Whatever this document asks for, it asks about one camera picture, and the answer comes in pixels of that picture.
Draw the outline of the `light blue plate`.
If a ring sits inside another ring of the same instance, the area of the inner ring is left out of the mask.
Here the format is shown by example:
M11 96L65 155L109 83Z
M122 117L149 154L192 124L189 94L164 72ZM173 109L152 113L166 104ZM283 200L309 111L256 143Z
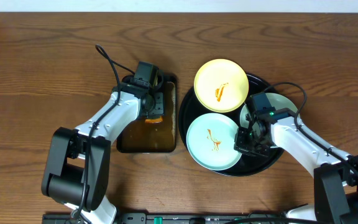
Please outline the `light blue plate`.
M267 98L270 102L270 104L275 107L277 110L288 108L292 110L294 113L297 112L298 108L295 106L295 104L289 100L287 97L283 95L279 95L277 93L266 93ZM246 120L246 116L250 115L249 110L246 105L244 105L241 109L240 113L240 126L243 128L248 128L249 121Z
M242 154L234 149L238 125L219 113L197 117L187 130L186 145L192 158L209 170L226 170L236 165Z

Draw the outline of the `light blue front plate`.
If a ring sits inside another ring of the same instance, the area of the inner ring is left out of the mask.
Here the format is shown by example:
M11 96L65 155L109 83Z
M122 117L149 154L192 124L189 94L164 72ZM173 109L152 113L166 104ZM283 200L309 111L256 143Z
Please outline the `light blue front plate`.
M219 113L197 117L187 130L186 145L192 158L209 170L226 170L236 165L242 154L234 149L238 125Z

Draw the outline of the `green orange sponge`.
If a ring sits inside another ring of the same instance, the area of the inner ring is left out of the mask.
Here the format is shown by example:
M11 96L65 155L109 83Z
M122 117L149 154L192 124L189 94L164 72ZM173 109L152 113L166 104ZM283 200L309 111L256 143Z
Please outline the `green orange sponge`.
M161 123L163 121L163 116L157 116L155 118L147 118L145 120L145 123L147 124L156 124L156 123Z

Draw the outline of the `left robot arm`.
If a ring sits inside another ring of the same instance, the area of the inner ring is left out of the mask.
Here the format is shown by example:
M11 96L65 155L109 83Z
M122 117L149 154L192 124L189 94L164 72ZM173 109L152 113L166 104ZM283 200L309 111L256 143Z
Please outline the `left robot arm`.
M118 83L109 101L75 129L58 128L42 180L42 193L72 208L67 223L112 223L116 208L105 196L112 143L133 121L165 114L166 82Z

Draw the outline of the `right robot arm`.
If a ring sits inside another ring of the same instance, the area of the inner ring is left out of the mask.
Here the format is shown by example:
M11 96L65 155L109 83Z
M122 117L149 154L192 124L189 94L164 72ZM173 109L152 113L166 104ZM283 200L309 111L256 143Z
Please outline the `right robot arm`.
M358 223L358 155L342 151L305 126L288 108L245 106L235 150L265 156L273 147L293 156L314 179L314 204L285 212L278 222Z

